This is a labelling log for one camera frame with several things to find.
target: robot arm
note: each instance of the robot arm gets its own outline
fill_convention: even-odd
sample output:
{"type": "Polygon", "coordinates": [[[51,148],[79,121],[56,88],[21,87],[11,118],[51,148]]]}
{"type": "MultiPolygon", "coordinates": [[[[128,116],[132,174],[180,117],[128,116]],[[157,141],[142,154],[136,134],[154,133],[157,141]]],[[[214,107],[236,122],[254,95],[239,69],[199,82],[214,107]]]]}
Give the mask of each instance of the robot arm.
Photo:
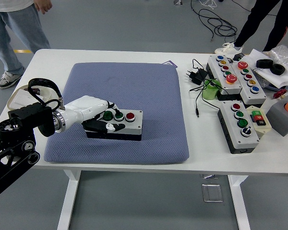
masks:
{"type": "Polygon", "coordinates": [[[53,112],[56,132],[63,132],[69,129],[72,124],[82,124],[85,121],[87,126],[91,126],[91,129],[97,132],[110,133],[125,128],[124,124],[116,125],[98,121],[108,108],[115,110],[118,114],[120,113],[114,103],[91,96],[78,98],[65,105],[65,110],[57,109],[53,112]]]}
{"type": "Polygon", "coordinates": [[[114,103],[83,96],[64,106],[63,99],[56,84],[46,79],[32,79],[28,91],[39,102],[9,111],[9,119],[0,123],[0,194],[28,171],[40,158],[35,151],[36,140],[33,128],[49,137],[56,132],[60,133],[74,123],[83,124],[86,129],[95,132],[115,132],[125,128],[124,124],[110,124],[99,121],[107,109],[120,113],[114,103]],[[44,102],[33,92],[33,85],[42,85],[53,88],[58,99],[44,102]],[[58,106],[54,109],[47,106],[56,101],[58,106]]]}

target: jeans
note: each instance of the jeans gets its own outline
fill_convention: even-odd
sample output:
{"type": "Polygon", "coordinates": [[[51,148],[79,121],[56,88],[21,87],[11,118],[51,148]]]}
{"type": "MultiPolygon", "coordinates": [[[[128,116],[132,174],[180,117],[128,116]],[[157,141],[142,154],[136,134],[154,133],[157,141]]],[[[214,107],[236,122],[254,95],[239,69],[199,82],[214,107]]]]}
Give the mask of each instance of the jeans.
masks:
{"type": "Polygon", "coordinates": [[[50,49],[49,41],[42,30],[34,4],[20,11],[0,12],[0,60],[6,71],[22,75],[24,67],[10,45],[11,38],[5,26],[34,54],[39,49],[50,49]]]}

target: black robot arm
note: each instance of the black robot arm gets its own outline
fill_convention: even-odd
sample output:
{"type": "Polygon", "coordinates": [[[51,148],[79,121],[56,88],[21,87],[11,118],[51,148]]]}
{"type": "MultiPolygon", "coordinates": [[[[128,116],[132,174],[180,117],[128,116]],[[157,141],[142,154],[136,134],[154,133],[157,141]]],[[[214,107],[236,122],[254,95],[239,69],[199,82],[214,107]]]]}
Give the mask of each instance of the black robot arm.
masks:
{"type": "Polygon", "coordinates": [[[48,106],[34,103],[8,114],[9,119],[0,123],[0,194],[38,162],[33,128],[38,127],[46,137],[55,132],[48,106]]]}

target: table leg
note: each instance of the table leg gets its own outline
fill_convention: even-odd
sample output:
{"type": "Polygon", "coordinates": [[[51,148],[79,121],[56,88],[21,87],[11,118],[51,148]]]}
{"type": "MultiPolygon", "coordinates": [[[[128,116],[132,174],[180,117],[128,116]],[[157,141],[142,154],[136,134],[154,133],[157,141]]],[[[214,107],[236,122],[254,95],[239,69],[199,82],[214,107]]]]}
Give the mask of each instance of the table leg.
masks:
{"type": "Polygon", "coordinates": [[[232,200],[236,211],[236,217],[239,230],[250,230],[248,215],[246,213],[244,200],[240,188],[240,184],[248,176],[228,175],[229,186],[231,190],[232,200]]]}
{"type": "Polygon", "coordinates": [[[64,170],[69,177],[66,195],[58,224],[58,230],[68,230],[72,218],[73,204],[76,199],[77,188],[80,180],[81,170],[64,170]]]}

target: control box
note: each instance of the control box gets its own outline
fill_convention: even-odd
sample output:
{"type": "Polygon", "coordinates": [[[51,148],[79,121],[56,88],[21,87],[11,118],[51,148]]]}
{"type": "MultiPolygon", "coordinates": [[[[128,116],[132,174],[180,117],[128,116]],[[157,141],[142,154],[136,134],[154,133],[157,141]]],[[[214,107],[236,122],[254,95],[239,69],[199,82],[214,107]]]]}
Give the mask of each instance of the control box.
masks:
{"type": "Polygon", "coordinates": [[[223,89],[220,89],[217,95],[220,101],[236,100],[240,97],[242,86],[226,56],[211,55],[206,70],[210,78],[215,78],[221,83],[223,89]]]}
{"type": "Polygon", "coordinates": [[[250,106],[246,109],[246,111],[250,116],[259,139],[261,139],[264,134],[271,131],[272,126],[262,109],[255,106],[250,106]]]}
{"type": "Polygon", "coordinates": [[[242,101],[223,101],[217,115],[232,154],[255,149],[259,138],[242,101]]]}
{"type": "Polygon", "coordinates": [[[125,128],[113,133],[100,133],[85,130],[88,138],[116,139],[116,140],[141,140],[142,139],[142,110],[120,109],[121,115],[116,116],[115,112],[108,109],[104,112],[99,121],[111,124],[124,124],[125,128]]]}
{"type": "Polygon", "coordinates": [[[245,106],[255,105],[261,107],[266,100],[266,95],[249,65],[244,61],[234,61],[231,66],[242,86],[240,96],[245,106]]]}

